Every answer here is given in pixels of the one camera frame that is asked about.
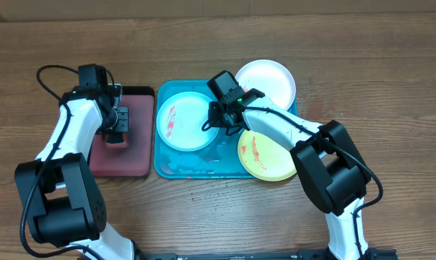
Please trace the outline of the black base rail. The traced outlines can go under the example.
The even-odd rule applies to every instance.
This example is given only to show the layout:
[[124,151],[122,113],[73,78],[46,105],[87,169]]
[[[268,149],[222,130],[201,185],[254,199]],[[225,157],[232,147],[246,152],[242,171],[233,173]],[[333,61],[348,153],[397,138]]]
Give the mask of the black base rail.
[[[177,255],[175,253],[146,254],[149,260],[333,260],[336,259],[328,249],[300,250],[297,253],[244,253],[244,254],[202,254]],[[362,259],[398,260],[396,250],[366,250]]]

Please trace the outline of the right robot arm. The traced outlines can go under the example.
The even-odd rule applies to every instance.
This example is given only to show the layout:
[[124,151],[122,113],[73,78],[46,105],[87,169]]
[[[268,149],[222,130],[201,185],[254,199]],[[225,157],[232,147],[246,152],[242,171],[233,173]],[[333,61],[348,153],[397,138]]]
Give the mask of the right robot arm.
[[326,215],[327,255],[364,259],[368,245],[360,215],[372,175],[344,126],[297,117],[262,91],[245,91],[226,70],[212,77],[207,86],[216,99],[202,129],[223,128],[228,135],[233,128],[254,131],[289,151],[305,194]]

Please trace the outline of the teal plastic tray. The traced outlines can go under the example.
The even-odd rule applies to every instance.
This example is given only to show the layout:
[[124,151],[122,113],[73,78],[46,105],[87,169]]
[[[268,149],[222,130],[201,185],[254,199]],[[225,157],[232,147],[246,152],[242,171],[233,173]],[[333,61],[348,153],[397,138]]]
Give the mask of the teal plastic tray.
[[[170,80],[158,90],[157,112],[168,98],[181,92],[199,92],[212,101],[216,100],[205,79]],[[154,168],[157,173],[170,179],[252,178],[242,166],[237,153],[241,133],[227,136],[224,129],[217,129],[218,135],[208,146],[192,152],[182,152],[167,146],[156,127]]]

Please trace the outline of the white plate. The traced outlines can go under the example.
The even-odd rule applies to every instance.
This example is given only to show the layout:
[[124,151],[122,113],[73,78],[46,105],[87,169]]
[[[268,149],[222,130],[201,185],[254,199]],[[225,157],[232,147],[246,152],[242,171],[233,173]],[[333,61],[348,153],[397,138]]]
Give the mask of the white plate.
[[286,111],[294,104],[295,79],[285,66],[276,61],[251,61],[237,72],[235,78],[246,92],[255,88]]

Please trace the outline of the red and green sponge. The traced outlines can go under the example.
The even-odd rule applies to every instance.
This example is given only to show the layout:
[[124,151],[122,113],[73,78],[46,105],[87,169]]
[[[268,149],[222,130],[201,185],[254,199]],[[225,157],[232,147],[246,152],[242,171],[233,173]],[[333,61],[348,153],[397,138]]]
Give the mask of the red and green sponge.
[[128,136],[127,133],[112,133],[107,134],[105,138],[105,143],[108,148],[111,149],[121,149],[128,146]]

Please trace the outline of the yellow-green plate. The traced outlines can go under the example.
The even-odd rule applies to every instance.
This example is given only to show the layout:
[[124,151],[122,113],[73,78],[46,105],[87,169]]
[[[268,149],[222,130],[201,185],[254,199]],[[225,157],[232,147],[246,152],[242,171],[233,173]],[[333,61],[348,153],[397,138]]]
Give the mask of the yellow-green plate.
[[237,153],[243,167],[264,181],[283,181],[297,173],[290,153],[263,134],[245,130]]

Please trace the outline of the black tray with red mat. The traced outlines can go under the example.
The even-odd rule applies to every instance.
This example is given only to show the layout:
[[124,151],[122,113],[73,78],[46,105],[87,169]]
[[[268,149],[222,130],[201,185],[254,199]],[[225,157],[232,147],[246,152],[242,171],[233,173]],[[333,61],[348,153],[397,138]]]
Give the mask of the black tray with red mat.
[[149,175],[154,90],[148,86],[123,87],[121,105],[128,108],[128,146],[108,148],[105,143],[107,134],[96,134],[89,155],[89,167],[96,178]]

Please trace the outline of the light blue plate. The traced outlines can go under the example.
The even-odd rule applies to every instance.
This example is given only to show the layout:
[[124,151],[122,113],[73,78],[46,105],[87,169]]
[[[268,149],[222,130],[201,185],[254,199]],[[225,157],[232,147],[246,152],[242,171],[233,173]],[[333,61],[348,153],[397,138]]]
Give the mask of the light blue plate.
[[181,92],[169,97],[157,112],[156,127],[169,147],[192,152],[208,146],[219,129],[203,131],[212,99],[199,92]]

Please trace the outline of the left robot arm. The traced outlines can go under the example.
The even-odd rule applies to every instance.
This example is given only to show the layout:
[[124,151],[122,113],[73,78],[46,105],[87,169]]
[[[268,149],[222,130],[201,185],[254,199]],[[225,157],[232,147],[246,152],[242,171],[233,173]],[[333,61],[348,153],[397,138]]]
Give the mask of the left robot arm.
[[111,72],[97,64],[75,70],[79,84],[57,96],[59,119],[33,161],[15,172],[22,216],[19,238],[36,258],[78,251],[86,259],[145,259],[137,244],[107,221],[106,206],[88,157],[94,136],[125,141],[128,108]]

